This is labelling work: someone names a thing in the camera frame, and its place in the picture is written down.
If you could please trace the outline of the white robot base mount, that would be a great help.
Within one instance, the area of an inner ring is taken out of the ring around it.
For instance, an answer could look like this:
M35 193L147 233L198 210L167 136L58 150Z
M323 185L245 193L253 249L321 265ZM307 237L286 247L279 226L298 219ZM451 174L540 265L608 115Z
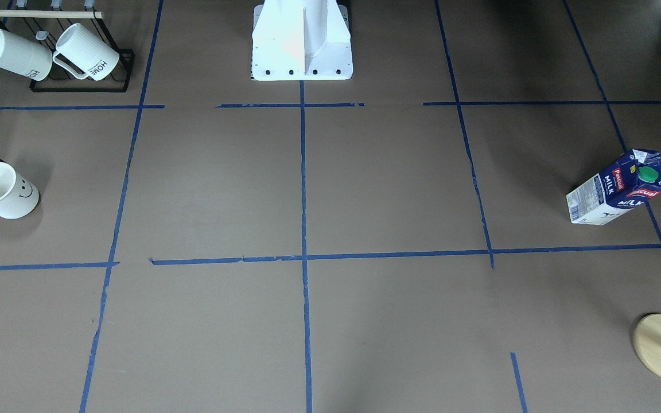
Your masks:
M349 1L265 1L254 7L251 36L255 81L352 78Z

